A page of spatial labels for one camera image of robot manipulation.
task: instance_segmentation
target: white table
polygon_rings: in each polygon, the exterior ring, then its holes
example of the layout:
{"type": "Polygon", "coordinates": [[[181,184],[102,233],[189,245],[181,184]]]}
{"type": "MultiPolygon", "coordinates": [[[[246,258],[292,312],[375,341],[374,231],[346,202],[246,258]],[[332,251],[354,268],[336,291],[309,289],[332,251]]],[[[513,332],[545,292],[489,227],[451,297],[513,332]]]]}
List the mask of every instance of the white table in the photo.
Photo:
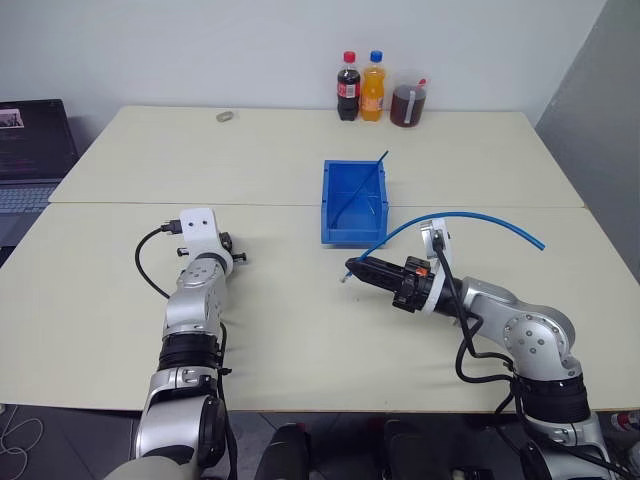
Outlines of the white table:
{"type": "MultiPolygon", "coordinates": [[[[165,300],[138,275],[143,234],[181,205],[54,204],[0,270],[0,402],[140,409],[157,367],[165,300]]],[[[482,208],[528,229],[539,252],[495,225],[452,219],[454,273],[498,283],[553,306],[577,329],[591,406],[640,407],[640,289],[591,214],[581,208],[482,208]]],[[[390,226],[437,211],[395,207],[390,226]]],[[[467,385],[454,373],[460,332],[437,315],[391,306],[356,279],[338,282],[359,250],[320,245],[318,207],[216,206],[249,263],[230,279],[228,399],[233,410],[490,411],[505,386],[467,385]]],[[[143,252],[171,289],[179,236],[143,252]]],[[[379,256],[424,257],[407,231],[379,256]]],[[[495,346],[478,340],[481,350],[495,346]]],[[[495,363],[466,363],[471,374],[495,363]]]]}
{"type": "Polygon", "coordinates": [[[425,112],[412,129],[335,111],[125,107],[53,202],[319,205],[325,160],[386,149],[393,206],[583,202],[521,113],[425,112]]]}

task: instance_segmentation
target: small round object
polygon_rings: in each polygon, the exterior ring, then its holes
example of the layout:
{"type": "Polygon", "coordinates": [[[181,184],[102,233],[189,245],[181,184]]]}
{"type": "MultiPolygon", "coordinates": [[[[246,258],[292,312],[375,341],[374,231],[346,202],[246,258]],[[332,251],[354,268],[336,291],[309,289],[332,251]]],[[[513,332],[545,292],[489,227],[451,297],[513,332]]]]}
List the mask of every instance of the small round object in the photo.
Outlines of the small round object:
{"type": "Polygon", "coordinates": [[[216,115],[216,120],[218,120],[220,123],[228,122],[232,118],[233,118],[233,112],[231,110],[226,110],[216,115]]]}

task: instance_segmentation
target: floor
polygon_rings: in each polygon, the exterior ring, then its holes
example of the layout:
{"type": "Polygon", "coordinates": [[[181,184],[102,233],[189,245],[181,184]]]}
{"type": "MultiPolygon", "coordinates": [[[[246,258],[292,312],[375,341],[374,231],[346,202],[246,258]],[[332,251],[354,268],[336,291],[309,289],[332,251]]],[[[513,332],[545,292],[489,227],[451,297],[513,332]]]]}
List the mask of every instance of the floor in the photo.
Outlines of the floor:
{"type": "MultiPolygon", "coordinates": [[[[4,429],[14,406],[0,415],[4,429]]],[[[132,454],[137,428],[137,412],[96,412],[21,406],[11,426],[29,418],[44,425],[40,442],[29,452],[28,465],[21,480],[104,478],[132,454]]],[[[380,479],[374,452],[385,419],[400,418],[420,428],[431,439],[429,452],[450,466],[491,468],[496,480],[518,480],[518,459],[491,429],[471,426],[461,415],[370,413],[233,413],[231,422],[239,447],[239,479],[251,480],[260,457],[275,430],[286,423],[305,425],[311,434],[315,471],[312,480],[380,479]]],[[[5,437],[6,447],[33,442],[38,426],[31,422],[5,437]]],[[[519,427],[507,427],[520,443],[519,427]]],[[[0,479],[16,475],[23,462],[18,455],[0,455],[0,479]]],[[[206,473],[225,478],[224,458],[206,473]]]]}

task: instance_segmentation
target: laptop keyboard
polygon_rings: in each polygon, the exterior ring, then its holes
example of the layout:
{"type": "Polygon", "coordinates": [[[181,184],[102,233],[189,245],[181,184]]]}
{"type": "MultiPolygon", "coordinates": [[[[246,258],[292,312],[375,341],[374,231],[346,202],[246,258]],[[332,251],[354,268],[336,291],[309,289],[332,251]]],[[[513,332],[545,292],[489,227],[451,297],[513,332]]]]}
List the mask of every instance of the laptop keyboard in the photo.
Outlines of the laptop keyboard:
{"type": "Polygon", "coordinates": [[[0,188],[0,213],[42,212],[55,185],[48,187],[0,188]]]}

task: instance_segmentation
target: blue plastic bin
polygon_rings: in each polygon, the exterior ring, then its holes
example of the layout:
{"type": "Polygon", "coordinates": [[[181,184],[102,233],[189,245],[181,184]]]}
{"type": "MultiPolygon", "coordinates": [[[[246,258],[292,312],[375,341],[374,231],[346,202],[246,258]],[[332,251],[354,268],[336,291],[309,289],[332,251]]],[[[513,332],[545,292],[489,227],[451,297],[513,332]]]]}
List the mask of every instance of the blue plastic bin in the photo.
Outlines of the blue plastic bin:
{"type": "Polygon", "coordinates": [[[377,163],[325,160],[322,243],[366,246],[387,235],[389,204],[384,165],[377,167],[377,163]]]}

